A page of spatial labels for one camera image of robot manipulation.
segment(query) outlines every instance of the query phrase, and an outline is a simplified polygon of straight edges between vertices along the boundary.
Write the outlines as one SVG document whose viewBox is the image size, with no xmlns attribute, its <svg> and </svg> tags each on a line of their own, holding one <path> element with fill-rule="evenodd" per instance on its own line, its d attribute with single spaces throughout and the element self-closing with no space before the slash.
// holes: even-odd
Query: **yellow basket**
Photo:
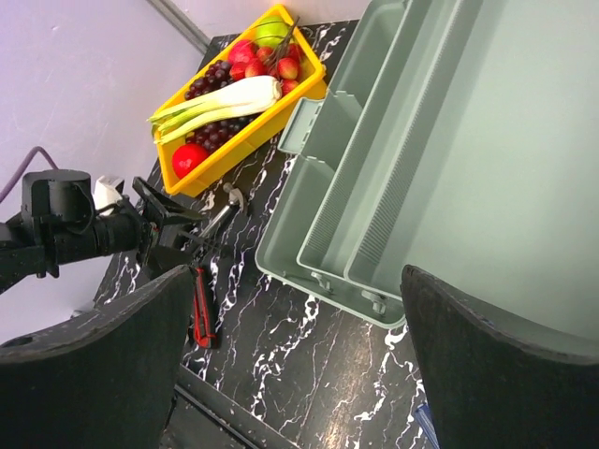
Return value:
<svg viewBox="0 0 599 449">
<path fill-rule="evenodd" d="M 269 16 L 279 16 L 285 22 L 292 24 L 293 19 L 283 5 L 271 7 L 262 17 L 255 21 L 245 32 L 235 39 L 226 49 L 216 56 L 216 60 L 226 60 L 231 47 L 240 39 L 253 39 L 256 26 L 260 21 Z M 165 145 L 157 144 L 158 160 L 162 170 L 162 179 L 165 190 L 171 195 L 184 194 L 197 196 L 206 190 L 213 182 L 222 178 L 231 168 L 254 152 L 260 145 L 277 134 L 287 124 L 293 108 L 298 100 L 307 96 L 312 99 L 324 98 L 327 84 L 323 81 L 325 67 L 320 63 L 318 57 L 312 51 L 310 44 L 297 28 L 293 31 L 295 41 L 301 46 L 305 58 L 301 63 L 301 82 L 289 94 L 281 98 L 270 109 L 262 112 L 253 122 L 243 128 L 229 142 L 219 148 L 216 152 L 197 166 L 182 180 L 179 179 L 172 169 L 170 162 L 172 154 L 185 143 L 184 138 L 178 138 Z M 206 65 L 193 78 L 191 78 L 175 95 L 173 95 L 156 112 L 177 105 L 184 101 L 184 94 L 194 80 L 204 75 L 208 70 Z"/>
</svg>

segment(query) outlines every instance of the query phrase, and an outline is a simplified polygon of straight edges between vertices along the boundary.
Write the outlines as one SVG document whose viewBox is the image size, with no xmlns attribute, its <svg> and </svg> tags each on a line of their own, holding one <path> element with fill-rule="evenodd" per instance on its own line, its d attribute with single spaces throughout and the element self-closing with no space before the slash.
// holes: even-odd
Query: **cable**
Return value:
<svg viewBox="0 0 599 449">
<path fill-rule="evenodd" d="M 99 215 L 100 213 L 106 212 L 109 209 L 115 209 L 117 206 L 118 206 L 118 204 L 116 204 L 116 203 L 110 203 L 107 206 L 104 206 L 103 208 L 96 210 L 95 215 Z"/>
<path fill-rule="evenodd" d="M 10 191 L 14 188 L 15 185 L 17 185 L 17 182 L 19 182 L 23 173 L 29 167 L 29 164 L 31 164 L 31 161 L 33 160 L 34 156 L 39 152 L 41 152 L 42 156 L 44 156 L 44 158 L 48 161 L 50 167 L 52 167 L 55 170 L 58 169 L 58 166 L 54 163 L 54 161 L 52 161 L 52 158 L 46 152 L 46 150 L 44 150 L 41 147 L 32 148 L 29 151 L 29 153 L 27 153 L 25 158 L 22 160 L 21 164 L 17 168 L 17 171 L 15 171 L 14 174 L 10 177 L 10 179 L 7 182 L 7 185 L 5 185 L 5 187 L 2 190 L 0 190 L 0 203 L 2 203 L 5 200 Z"/>
</svg>

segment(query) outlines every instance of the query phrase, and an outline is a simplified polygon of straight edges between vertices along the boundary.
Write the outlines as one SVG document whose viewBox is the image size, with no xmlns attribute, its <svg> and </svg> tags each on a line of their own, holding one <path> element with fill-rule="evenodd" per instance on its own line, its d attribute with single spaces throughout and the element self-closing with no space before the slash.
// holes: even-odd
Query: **white wall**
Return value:
<svg viewBox="0 0 599 449">
<path fill-rule="evenodd" d="M 0 14 L 0 185 L 35 145 L 59 167 L 127 179 L 155 160 L 145 119 L 201 55 L 143 0 L 21 0 Z M 30 170 L 48 168 L 40 157 Z M 21 186 L 0 221 L 21 205 Z M 110 259 L 30 277 L 0 296 L 0 342 L 67 319 L 95 294 Z"/>
<path fill-rule="evenodd" d="M 370 0 L 173 0 L 207 36 L 240 33 L 266 10 L 283 3 L 299 23 L 310 25 L 359 19 Z"/>
</svg>

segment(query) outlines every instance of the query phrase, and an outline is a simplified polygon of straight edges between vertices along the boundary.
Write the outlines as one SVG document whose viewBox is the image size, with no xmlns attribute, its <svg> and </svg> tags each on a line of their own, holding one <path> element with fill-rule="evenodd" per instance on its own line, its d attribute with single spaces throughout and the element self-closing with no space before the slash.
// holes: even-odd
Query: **grape stem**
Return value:
<svg viewBox="0 0 599 449">
<path fill-rule="evenodd" d="M 281 43 L 279 45 L 277 45 L 277 47 L 274 49 L 272 54 L 268 58 L 266 58 L 266 60 L 264 61 L 264 65 L 267 68 L 271 68 L 271 67 L 277 65 L 279 63 L 279 61 L 281 61 L 281 59 L 283 59 L 287 55 L 287 50 L 289 48 L 289 42 L 291 41 L 291 38 L 293 37 L 293 30 L 296 29 L 299 21 L 300 21 L 300 16 L 298 16 L 293 21 L 293 24 L 289 27 L 289 31 L 287 31 L 287 34 L 285 35 L 285 37 L 283 38 Z"/>
</svg>

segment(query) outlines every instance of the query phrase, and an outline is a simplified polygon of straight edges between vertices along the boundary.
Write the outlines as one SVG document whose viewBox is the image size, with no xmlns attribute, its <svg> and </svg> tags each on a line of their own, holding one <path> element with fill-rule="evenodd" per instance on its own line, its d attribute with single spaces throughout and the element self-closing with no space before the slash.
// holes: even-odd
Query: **black padded panel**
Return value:
<svg viewBox="0 0 599 449">
<path fill-rule="evenodd" d="M 596 343 L 566 352 L 576 337 L 497 312 L 419 268 L 403 270 L 402 297 L 443 449 L 599 447 Z"/>
<path fill-rule="evenodd" d="M 158 447 L 193 293 L 192 270 L 174 268 L 0 348 L 2 447 Z"/>
</svg>

